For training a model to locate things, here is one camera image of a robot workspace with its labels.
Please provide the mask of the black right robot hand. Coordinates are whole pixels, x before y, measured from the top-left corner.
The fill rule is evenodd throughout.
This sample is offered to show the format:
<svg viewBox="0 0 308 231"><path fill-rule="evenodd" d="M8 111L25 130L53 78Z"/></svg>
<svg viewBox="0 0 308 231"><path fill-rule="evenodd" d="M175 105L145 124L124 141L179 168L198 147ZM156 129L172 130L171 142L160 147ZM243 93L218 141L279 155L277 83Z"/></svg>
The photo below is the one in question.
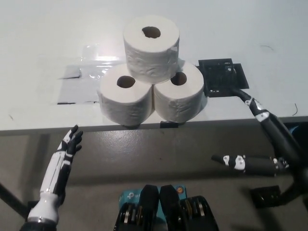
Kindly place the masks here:
<svg viewBox="0 0 308 231"><path fill-rule="evenodd" d="M230 169L257 176L275 176L285 171L294 176L301 172L307 173L308 156L281 120L246 92L238 89L230 89L229 92L239 97L249 107L272 144L275 157L213 155L211 160Z"/></svg>

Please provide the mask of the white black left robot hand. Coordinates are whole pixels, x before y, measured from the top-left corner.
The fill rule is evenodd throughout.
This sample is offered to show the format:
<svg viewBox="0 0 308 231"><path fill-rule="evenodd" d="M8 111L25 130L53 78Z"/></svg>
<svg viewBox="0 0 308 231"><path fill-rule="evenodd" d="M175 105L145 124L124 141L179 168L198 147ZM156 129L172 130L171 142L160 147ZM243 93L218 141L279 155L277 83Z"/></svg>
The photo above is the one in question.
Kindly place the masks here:
<svg viewBox="0 0 308 231"><path fill-rule="evenodd" d="M78 125L75 125L64 136L50 159L41 185L41 193L48 192L59 197L65 194L74 157L81 150L82 135L83 131L79 131Z"/></svg>

